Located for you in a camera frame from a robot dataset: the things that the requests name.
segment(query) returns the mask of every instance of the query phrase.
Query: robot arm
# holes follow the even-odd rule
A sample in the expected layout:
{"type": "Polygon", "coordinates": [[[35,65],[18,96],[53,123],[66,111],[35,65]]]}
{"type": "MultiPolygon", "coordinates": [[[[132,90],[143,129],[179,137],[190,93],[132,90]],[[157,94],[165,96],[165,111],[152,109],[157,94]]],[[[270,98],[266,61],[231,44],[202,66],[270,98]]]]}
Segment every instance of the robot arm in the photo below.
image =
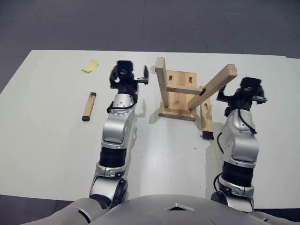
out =
{"type": "Polygon", "coordinates": [[[100,159],[90,189],[90,198],[99,202],[104,210],[123,202],[127,192],[128,184],[122,176],[135,120],[138,83],[148,84],[149,79],[146,66],[142,78],[134,78],[132,71],[132,62],[118,61],[110,76],[111,88],[118,89],[118,94],[107,108],[109,116],[103,127],[100,159]]]}
{"type": "Polygon", "coordinates": [[[258,104],[267,101],[260,82],[245,77],[233,96],[225,96],[224,87],[217,98],[228,102],[229,107],[225,110],[227,121],[220,133],[223,137],[219,146],[224,152],[222,174],[218,179],[220,190],[213,193],[211,199],[245,212],[254,208],[252,177],[259,149],[250,107],[252,101],[258,104]]]}

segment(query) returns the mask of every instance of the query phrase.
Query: yellow sticky note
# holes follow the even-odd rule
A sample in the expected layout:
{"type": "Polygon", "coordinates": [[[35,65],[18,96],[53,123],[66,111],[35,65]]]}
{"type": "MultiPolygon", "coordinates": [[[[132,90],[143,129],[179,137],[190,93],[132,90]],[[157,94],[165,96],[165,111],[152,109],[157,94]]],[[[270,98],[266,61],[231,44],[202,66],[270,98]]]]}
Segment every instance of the yellow sticky note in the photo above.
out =
{"type": "Polygon", "coordinates": [[[82,68],[82,71],[84,71],[84,72],[86,72],[86,73],[90,73],[90,72],[93,71],[98,65],[99,65],[99,61],[96,61],[96,60],[90,60],[90,62],[89,62],[84,68],[82,68]]]}

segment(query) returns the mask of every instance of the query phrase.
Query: wooden block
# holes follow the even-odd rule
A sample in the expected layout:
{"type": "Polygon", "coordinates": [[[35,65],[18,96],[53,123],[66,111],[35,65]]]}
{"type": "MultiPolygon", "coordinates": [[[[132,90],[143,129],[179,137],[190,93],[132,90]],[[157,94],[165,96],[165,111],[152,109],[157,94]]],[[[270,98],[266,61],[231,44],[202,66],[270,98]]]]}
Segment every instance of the wooden block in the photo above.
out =
{"type": "Polygon", "coordinates": [[[188,109],[193,110],[238,75],[234,64],[227,64],[204,88],[206,91],[201,96],[194,96],[188,102],[188,109]]]}
{"type": "Polygon", "coordinates": [[[209,98],[201,103],[200,111],[201,111],[200,118],[201,118],[202,137],[209,139],[207,137],[207,134],[210,134],[210,136],[212,137],[210,139],[213,139],[214,123],[212,121],[209,98]]]}
{"type": "Polygon", "coordinates": [[[169,107],[169,95],[167,92],[167,74],[165,70],[165,59],[158,57],[155,63],[159,89],[165,107],[169,107]]]}
{"type": "Polygon", "coordinates": [[[89,121],[90,120],[90,116],[92,114],[95,99],[96,99],[96,93],[91,92],[90,95],[89,95],[88,102],[86,103],[83,116],[82,116],[83,121],[89,121]]]}
{"type": "Polygon", "coordinates": [[[203,91],[203,88],[168,85],[167,91],[183,93],[183,94],[199,95],[203,91]]]}
{"type": "MultiPolygon", "coordinates": [[[[195,88],[197,84],[197,74],[189,72],[167,70],[167,86],[184,86],[195,88]]],[[[190,94],[168,92],[169,107],[164,107],[163,101],[160,103],[159,116],[182,119],[196,120],[196,109],[188,110],[188,102],[194,96],[190,94]]]]}

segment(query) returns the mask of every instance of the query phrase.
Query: white table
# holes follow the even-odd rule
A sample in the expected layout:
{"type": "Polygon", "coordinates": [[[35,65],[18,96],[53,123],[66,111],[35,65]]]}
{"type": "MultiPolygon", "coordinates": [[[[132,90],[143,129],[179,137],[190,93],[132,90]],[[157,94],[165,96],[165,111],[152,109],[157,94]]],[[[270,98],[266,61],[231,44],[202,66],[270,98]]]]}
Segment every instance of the white table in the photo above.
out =
{"type": "MultiPolygon", "coordinates": [[[[106,108],[116,94],[109,74],[117,60],[131,60],[136,76],[143,66],[166,58],[170,70],[196,72],[208,82],[224,65],[239,76],[225,90],[232,95],[245,76],[262,79],[268,102],[253,105],[260,152],[254,172],[256,208],[299,208],[300,78],[286,57],[239,54],[32,51],[0,95],[0,194],[76,200],[88,196],[101,149],[106,108]],[[100,65],[90,74],[81,68],[100,65]],[[97,93],[90,122],[81,117],[88,94],[97,93]]],[[[226,121],[226,104],[210,98],[215,137],[226,121]]],[[[158,118],[156,75],[140,85],[136,141],[128,171],[129,198],[186,194],[210,198],[221,170],[221,153],[200,137],[199,121],[158,118]]]]}

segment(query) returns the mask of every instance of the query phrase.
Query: black cable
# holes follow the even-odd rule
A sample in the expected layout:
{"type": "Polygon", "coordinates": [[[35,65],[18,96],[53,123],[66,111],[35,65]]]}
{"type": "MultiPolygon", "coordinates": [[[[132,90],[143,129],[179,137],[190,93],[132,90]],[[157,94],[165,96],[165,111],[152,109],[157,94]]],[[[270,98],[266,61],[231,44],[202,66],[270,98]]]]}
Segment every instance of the black cable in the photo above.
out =
{"type": "Polygon", "coordinates": [[[218,134],[218,136],[217,136],[217,145],[219,146],[219,148],[220,148],[222,154],[224,154],[224,151],[223,151],[223,149],[221,148],[221,145],[220,145],[220,143],[219,143],[219,137],[221,136],[221,134],[222,134],[222,132],[220,132],[220,134],[218,134]]]}
{"type": "Polygon", "coordinates": [[[107,111],[109,112],[111,109],[130,109],[130,108],[132,108],[135,104],[136,104],[136,102],[133,103],[132,105],[126,106],[126,107],[110,106],[110,107],[107,108],[107,111]]]}
{"type": "Polygon", "coordinates": [[[126,83],[123,83],[124,84],[124,86],[128,89],[128,91],[129,92],[131,92],[132,93],[132,95],[131,95],[131,97],[133,98],[133,100],[134,100],[134,102],[133,102],[133,104],[132,105],[130,105],[130,106],[126,106],[126,107],[116,107],[116,106],[113,106],[113,101],[112,101],[112,103],[111,103],[111,105],[107,108],[107,113],[109,113],[109,111],[111,110],[111,109],[130,109],[130,108],[132,108],[136,103],[137,103],[137,100],[136,100],[136,93],[133,91],[133,90],[131,90],[129,87],[128,87],[128,85],[126,84],[126,83]]]}
{"type": "Polygon", "coordinates": [[[215,179],[214,179],[214,188],[215,188],[216,191],[218,191],[218,190],[217,190],[217,187],[216,187],[216,181],[217,181],[217,179],[219,178],[219,176],[220,176],[221,174],[222,174],[222,173],[219,173],[219,174],[215,177],[215,179]]]}
{"type": "Polygon", "coordinates": [[[242,115],[240,114],[240,106],[238,108],[238,116],[240,120],[250,129],[251,133],[256,135],[257,134],[256,130],[253,127],[251,127],[246,121],[244,121],[244,119],[242,118],[242,115]]]}

